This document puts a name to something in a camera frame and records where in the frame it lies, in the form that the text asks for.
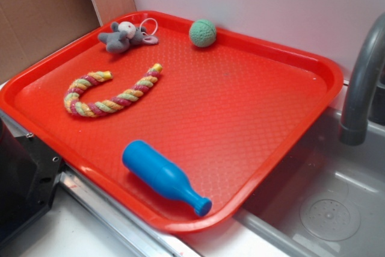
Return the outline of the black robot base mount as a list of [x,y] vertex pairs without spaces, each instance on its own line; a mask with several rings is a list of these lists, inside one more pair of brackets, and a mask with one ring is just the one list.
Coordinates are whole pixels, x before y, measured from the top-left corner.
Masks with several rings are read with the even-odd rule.
[[62,157],[38,137],[15,137],[1,122],[1,247],[51,208]]

